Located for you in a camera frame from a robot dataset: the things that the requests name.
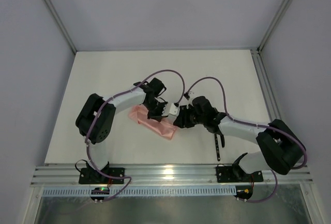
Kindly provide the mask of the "pink cloth napkin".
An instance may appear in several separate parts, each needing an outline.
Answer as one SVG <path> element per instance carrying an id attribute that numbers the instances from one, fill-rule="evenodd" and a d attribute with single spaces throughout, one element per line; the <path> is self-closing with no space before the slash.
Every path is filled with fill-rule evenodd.
<path id="1" fill-rule="evenodd" d="M 128 117 L 138 125 L 149 129 L 155 134 L 167 140 L 172 140 L 174 134 L 177 131 L 177 127 L 172 125 L 167 120 L 162 120 L 161 122 L 158 122 L 153 119 L 148 119 L 147 114 L 148 110 L 145 106 L 137 105 L 131 108 Z"/>

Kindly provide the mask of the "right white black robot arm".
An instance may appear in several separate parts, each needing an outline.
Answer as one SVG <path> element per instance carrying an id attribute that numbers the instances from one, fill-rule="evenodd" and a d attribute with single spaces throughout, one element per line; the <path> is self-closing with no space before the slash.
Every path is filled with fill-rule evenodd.
<path id="1" fill-rule="evenodd" d="M 307 159 L 306 148 L 282 120 L 275 119 L 268 124 L 238 120 L 219 112 L 204 96 L 179 106 L 173 124 L 179 128 L 202 125 L 210 133 L 219 135 L 222 142 L 229 136 L 256 144 L 258 152 L 245 152 L 232 163 L 230 175 L 237 181 L 247 180 L 262 170 L 287 175 L 290 170 L 299 168 L 300 159 Z"/>

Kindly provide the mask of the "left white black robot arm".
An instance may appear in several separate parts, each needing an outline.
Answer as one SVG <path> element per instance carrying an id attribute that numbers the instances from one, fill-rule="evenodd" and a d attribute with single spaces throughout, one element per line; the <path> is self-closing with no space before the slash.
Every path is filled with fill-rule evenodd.
<path id="1" fill-rule="evenodd" d="M 105 176 L 109 167 L 105 139 L 111 132 L 116 114 L 142 105 L 147 110 L 147 119 L 160 123 L 165 116 L 166 101 L 158 97 L 166 91 L 165 85 L 157 78 L 150 82 L 137 82 L 129 89 L 109 98 L 91 94 L 76 119 L 76 127 L 85 138 L 88 164 L 98 174 Z"/>

